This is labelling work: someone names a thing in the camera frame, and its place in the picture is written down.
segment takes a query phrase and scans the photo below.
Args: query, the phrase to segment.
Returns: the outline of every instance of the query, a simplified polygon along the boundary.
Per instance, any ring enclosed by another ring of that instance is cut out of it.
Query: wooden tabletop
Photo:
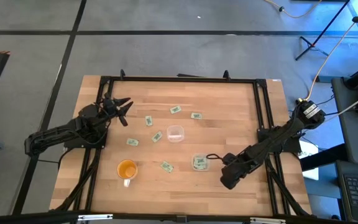
[[[84,77],[74,116],[95,101],[99,80],[100,76]],[[275,125],[283,125],[288,121],[288,112],[282,83],[267,80],[267,85]],[[210,161],[206,172],[195,171],[191,166],[194,154],[237,154],[257,142],[259,124],[251,84],[124,81],[114,82],[112,95],[131,97],[134,104],[127,114],[127,127],[114,119],[109,128],[96,179],[93,212],[272,215],[264,165],[232,190],[219,181],[221,161]],[[169,109],[176,105],[182,111],[171,114]],[[191,119],[192,112],[202,113],[203,119]],[[145,125],[147,115],[153,118],[151,127]],[[185,139],[170,143],[167,128],[176,124],[185,129]],[[163,138],[154,143],[152,136],[157,131],[163,133]],[[127,138],[139,140],[139,145],[127,145]],[[74,149],[63,158],[50,208],[59,206],[77,184],[84,151]],[[289,153],[282,153],[281,158],[286,186],[303,209],[311,212],[299,160]],[[135,161],[139,168],[128,188],[116,171],[124,159]],[[163,161],[174,166],[172,173],[160,167]],[[87,187],[80,208],[85,206],[86,193]],[[277,186],[276,194],[283,213]]]

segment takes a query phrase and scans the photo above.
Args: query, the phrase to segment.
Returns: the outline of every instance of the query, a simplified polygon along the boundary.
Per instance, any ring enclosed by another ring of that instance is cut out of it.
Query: concrete floor
[[[313,4],[275,2],[293,14],[302,14]],[[79,5],[79,0],[0,0],[0,29],[70,30]],[[93,0],[86,5],[80,30],[322,30],[341,5],[324,2],[310,15],[291,19],[263,0]],[[345,31],[351,18],[345,9],[330,30]],[[338,40],[324,37],[318,47],[329,52]],[[0,141],[5,144],[0,150],[0,215],[9,213],[26,160],[23,141],[40,124],[67,41],[65,35],[0,35],[0,50],[12,52],[0,79]],[[72,117],[83,75],[118,75],[120,69],[128,76],[187,73],[221,77],[229,70],[233,78],[279,78],[291,109],[295,99],[306,96],[325,59],[319,52],[308,52],[294,61],[305,48],[298,36],[77,36],[50,127]],[[358,37],[348,37],[322,74],[341,77],[357,70]],[[318,83],[311,99],[321,102],[331,95],[330,84]],[[333,100],[321,107],[328,113],[336,111]],[[324,148],[343,142],[337,119],[308,131],[306,137]],[[61,153],[61,146],[51,147],[41,159],[56,161]],[[47,211],[56,174],[55,164],[39,162],[24,212]],[[315,215],[327,218],[337,213],[320,205],[329,199],[310,199]]]

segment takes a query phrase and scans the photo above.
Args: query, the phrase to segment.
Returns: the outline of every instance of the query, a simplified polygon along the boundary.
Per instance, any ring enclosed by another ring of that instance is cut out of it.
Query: tripod stand
[[[316,44],[317,44],[317,41],[324,35],[324,33],[327,31],[328,27],[335,21],[335,19],[337,18],[337,16],[342,12],[342,10],[345,8],[345,6],[347,6],[347,3],[349,3],[350,0],[347,0],[343,6],[341,7],[341,9],[336,13],[336,15],[333,17],[333,19],[331,19],[331,21],[329,22],[329,24],[324,28],[324,30],[320,33],[320,35],[317,37],[317,39],[311,43],[310,41],[308,41],[306,38],[304,37],[300,37],[300,39],[302,39],[303,41],[305,41],[307,44],[308,44],[308,48],[306,50],[304,50],[299,56],[296,57],[295,60],[299,60],[299,58],[301,58],[304,54],[306,54],[309,50],[317,50],[323,54],[325,54],[325,56],[328,56],[328,54],[317,48],[316,47]]]

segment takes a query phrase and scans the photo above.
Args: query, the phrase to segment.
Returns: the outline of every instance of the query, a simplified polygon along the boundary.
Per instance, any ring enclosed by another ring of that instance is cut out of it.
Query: small container
[[[170,142],[180,142],[185,138],[185,130],[180,125],[169,126],[167,136]]]
[[[199,160],[199,159],[203,159],[205,161],[204,165],[202,165],[202,164],[197,165],[196,160]],[[206,154],[203,154],[203,153],[195,154],[191,160],[191,166],[194,170],[197,170],[197,171],[208,171],[209,159],[206,158]]]

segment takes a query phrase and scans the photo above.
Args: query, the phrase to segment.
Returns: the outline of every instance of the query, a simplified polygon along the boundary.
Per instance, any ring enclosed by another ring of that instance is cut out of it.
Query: wooden table
[[[74,116],[96,99],[100,76],[85,76]],[[267,80],[269,98],[276,125],[288,121],[287,106],[280,80]],[[196,153],[237,154],[257,142],[259,124],[251,84],[189,82],[114,82],[115,98],[131,97],[134,105],[127,114],[128,126],[112,121],[105,149],[102,150],[92,211],[108,213],[153,213],[187,215],[271,216],[269,189],[264,165],[237,186],[228,190],[219,178],[221,161],[211,161],[209,171],[195,171],[191,159]],[[169,108],[180,105],[182,111],[171,114]],[[202,120],[190,118],[202,113]],[[145,116],[153,117],[153,126],[145,125]],[[185,140],[170,143],[167,128],[178,124],[185,129]],[[152,136],[163,132],[157,143]],[[137,147],[127,138],[139,140]],[[50,208],[59,206],[78,182],[84,149],[74,149],[62,160]],[[128,188],[117,175],[116,167],[132,159],[139,167]],[[296,201],[311,212],[299,160],[282,153],[285,183]],[[160,164],[174,166],[165,172]],[[80,208],[84,208],[87,187]],[[276,186],[278,208],[283,213]]]

